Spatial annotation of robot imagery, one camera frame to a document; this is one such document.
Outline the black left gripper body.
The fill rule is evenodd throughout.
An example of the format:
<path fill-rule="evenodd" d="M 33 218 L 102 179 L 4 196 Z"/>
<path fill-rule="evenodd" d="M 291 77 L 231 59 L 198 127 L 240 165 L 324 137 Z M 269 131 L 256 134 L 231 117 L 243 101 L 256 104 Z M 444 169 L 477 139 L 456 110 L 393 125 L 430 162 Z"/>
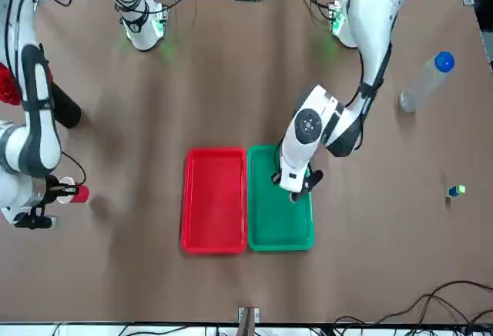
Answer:
<path fill-rule="evenodd" d="M 302 188 L 300 192 L 291 192 L 290 193 L 290 201 L 297 202 L 302 197 L 306 196 L 311 192 L 311 190 L 323 179 L 324 173 L 322 170 L 315 170 L 310 173 L 309 176 L 305 176 L 302 182 Z"/>

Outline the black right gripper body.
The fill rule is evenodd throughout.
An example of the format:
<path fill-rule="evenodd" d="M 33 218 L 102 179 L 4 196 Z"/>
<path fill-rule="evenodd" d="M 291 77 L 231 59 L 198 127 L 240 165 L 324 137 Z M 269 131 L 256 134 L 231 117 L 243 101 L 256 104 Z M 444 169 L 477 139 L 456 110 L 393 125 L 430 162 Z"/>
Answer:
<path fill-rule="evenodd" d="M 57 198 L 57 191 L 55 187 L 59 185 L 59 181 L 56 176 L 47 176 L 45 178 L 45 204 L 53 203 Z"/>

